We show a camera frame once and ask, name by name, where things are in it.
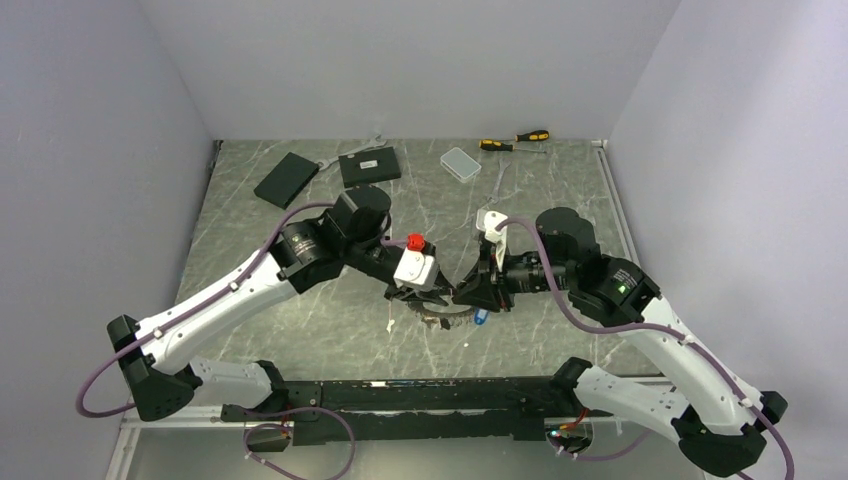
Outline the yellow black screwdriver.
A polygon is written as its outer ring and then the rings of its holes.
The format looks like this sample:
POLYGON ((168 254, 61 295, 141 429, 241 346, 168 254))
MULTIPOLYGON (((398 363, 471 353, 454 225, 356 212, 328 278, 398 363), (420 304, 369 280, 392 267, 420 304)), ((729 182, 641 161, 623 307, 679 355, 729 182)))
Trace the yellow black screwdriver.
POLYGON ((533 154, 546 154, 547 153, 547 151, 544 150, 544 149, 518 147, 514 144, 504 143, 502 141, 493 140, 493 139, 482 139, 482 140, 480 140, 478 147, 483 151, 489 151, 489 152, 524 152, 524 153, 533 153, 533 154))
POLYGON ((550 133, 547 130, 534 130, 531 132, 517 134, 514 137, 515 142, 543 142, 550 138, 550 133))

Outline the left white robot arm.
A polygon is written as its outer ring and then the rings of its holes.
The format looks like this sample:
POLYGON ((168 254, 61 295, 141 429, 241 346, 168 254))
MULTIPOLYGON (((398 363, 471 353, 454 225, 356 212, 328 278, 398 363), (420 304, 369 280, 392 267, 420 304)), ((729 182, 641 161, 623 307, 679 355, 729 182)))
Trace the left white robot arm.
POLYGON ((390 209, 388 194, 377 187, 292 209, 259 249, 201 292, 143 320, 112 320, 107 331, 139 418, 162 420, 193 401, 239 407, 264 420, 279 417, 290 405, 289 391, 272 362, 234 364, 198 353, 345 268, 384 283, 388 300, 446 305, 454 287, 438 266, 435 246, 419 234, 387 238, 390 209))

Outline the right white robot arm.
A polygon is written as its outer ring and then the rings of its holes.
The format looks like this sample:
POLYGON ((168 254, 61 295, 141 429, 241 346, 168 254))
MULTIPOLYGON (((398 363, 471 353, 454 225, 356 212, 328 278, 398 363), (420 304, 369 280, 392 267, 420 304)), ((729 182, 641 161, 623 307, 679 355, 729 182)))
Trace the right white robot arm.
POLYGON ((456 304, 507 312, 518 294, 548 292, 576 328, 620 337, 672 384, 662 392, 572 357, 550 380, 557 411, 621 417, 718 478, 746 478, 768 442, 779 439, 785 398, 719 361, 638 265, 601 251, 592 223, 576 211, 552 208, 529 221, 482 210, 476 227, 480 257, 459 284, 456 304))

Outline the black flat pad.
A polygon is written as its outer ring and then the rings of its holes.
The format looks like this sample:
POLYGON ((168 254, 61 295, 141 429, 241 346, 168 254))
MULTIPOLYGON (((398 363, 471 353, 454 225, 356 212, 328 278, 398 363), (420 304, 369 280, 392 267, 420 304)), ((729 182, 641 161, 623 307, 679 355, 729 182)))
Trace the black flat pad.
POLYGON ((317 163, 295 153, 288 153, 253 192, 259 199, 287 209, 318 173, 317 163))

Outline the silver wrench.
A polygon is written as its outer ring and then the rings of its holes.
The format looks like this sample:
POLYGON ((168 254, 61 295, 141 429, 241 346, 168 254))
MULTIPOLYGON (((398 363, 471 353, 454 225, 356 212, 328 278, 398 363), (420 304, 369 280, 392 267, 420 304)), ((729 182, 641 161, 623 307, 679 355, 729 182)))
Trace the silver wrench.
POLYGON ((511 161, 507 158, 501 158, 498 161, 498 173, 493 188, 487 197, 488 204, 497 204, 500 201, 500 190, 503 183, 503 178, 510 165, 511 161))
POLYGON ((386 143, 387 143, 387 141, 384 140, 381 135, 376 135, 376 136, 372 137, 371 139, 369 139, 364 144, 359 145, 359 146, 357 146, 357 147, 355 147, 351 150, 337 154, 336 156, 334 156, 332 158, 327 158, 327 159, 322 159, 322 160, 317 161, 317 165, 318 165, 320 171, 325 171, 330 166, 337 163, 342 158, 349 157, 351 155, 355 155, 355 154, 365 152, 365 151, 368 151, 368 150, 382 148, 383 146, 386 145, 386 143))

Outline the silver wrench back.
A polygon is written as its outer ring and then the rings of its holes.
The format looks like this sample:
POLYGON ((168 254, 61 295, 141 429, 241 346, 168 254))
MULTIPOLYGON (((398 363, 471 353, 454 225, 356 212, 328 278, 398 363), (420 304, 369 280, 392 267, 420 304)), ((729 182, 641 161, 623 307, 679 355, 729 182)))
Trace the silver wrench back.
POLYGON ((322 160, 317 161, 317 165, 318 165, 320 171, 325 171, 330 166, 337 163, 342 158, 349 157, 351 155, 355 155, 355 154, 365 152, 365 151, 368 151, 368 150, 382 148, 383 146, 386 145, 386 143, 387 143, 387 141, 384 140, 381 135, 376 135, 376 136, 372 137, 371 139, 369 139, 364 144, 359 145, 359 146, 357 146, 357 147, 355 147, 351 150, 337 154, 336 156, 334 156, 332 158, 327 158, 327 159, 322 159, 322 160))

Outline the yellow black screwdriver upper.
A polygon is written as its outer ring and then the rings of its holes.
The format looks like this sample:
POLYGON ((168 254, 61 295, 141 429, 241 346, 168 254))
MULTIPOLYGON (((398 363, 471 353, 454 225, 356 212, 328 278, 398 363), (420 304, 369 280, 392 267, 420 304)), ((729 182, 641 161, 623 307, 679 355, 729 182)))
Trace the yellow black screwdriver upper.
POLYGON ((514 137, 515 142, 543 142, 550 138, 550 133, 547 130, 534 130, 531 132, 517 134, 514 137))

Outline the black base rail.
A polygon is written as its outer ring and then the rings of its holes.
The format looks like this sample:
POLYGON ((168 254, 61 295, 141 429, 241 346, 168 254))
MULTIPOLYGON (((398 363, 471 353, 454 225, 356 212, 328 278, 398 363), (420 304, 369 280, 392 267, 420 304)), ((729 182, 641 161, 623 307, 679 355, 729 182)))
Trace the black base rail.
POLYGON ((388 381, 291 381, 278 413, 226 404, 225 423, 285 420, 296 446, 329 442, 507 437, 541 441, 580 418, 575 395, 544 376, 388 381))

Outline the silver wrench right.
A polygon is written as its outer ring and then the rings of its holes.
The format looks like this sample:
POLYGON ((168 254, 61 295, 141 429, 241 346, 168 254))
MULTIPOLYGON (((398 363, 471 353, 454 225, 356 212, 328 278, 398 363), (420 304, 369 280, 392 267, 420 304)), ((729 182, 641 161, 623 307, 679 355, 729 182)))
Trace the silver wrench right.
POLYGON ((503 178, 510 165, 511 161, 507 158, 501 158, 498 161, 498 173, 493 188, 487 197, 488 204, 497 204, 500 201, 500 190, 503 183, 503 178))

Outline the aluminium frame rail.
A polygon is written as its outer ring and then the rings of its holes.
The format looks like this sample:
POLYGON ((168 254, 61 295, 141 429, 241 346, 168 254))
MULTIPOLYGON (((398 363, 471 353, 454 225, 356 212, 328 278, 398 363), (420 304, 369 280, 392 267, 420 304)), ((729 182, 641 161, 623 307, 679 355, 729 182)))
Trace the aluminium frame rail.
POLYGON ((712 137, 623 131, 612 134, 607 147, 642 263, 706 341, 715 337, 708 325, 711 291, 700 289, 708 283, 714 252, 704 208, 722 150, 712 137))

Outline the clear plastic box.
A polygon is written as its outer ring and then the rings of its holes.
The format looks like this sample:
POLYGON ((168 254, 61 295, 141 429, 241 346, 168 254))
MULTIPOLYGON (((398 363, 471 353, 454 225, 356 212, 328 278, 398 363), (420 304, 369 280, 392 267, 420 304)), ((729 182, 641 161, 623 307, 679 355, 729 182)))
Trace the clear plastic box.
POLYGON ((478 161, 459 147, 453 147, 440 157, 441 166, 460 183, 468 183, 481 171, 478 161))

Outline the yellow black screwdriver lower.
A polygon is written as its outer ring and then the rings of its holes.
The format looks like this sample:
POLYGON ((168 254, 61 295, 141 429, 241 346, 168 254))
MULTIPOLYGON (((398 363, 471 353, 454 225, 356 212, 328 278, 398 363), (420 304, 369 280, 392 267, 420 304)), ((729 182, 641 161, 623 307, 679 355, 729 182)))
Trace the yellow black screwdriver lower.
POLYGON ((514 144, 504 143, 502 141, 493 140, 493 139, 482 139, 482 140, 480 140, 478 147, 483 151, 489 151, 489 152, 524 152, 524 153, 533 153, 533 154, 546 154, 547 153, 547 151, 544 150, 544 149, 518 147, 514 144))

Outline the large metal keyring with rings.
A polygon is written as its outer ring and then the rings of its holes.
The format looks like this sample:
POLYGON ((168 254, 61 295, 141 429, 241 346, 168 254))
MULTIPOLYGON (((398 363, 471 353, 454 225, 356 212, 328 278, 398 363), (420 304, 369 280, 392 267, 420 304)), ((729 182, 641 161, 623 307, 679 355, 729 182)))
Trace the large metal keyring with rings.
POLYGON ((406 305, 428 328, 440 330, 453 330, 468 325, 482 326, 490 316, 488 310, 451 303, 414 300, 406 305))

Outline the black flat box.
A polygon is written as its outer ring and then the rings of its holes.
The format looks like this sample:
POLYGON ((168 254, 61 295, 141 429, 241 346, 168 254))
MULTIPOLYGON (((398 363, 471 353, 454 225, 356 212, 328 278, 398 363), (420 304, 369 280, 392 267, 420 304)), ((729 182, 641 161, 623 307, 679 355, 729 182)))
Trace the black flat box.
POLYGON ((341 156, 338 160, 345 188, 399 179, 401 168, 393 147, 341 156))

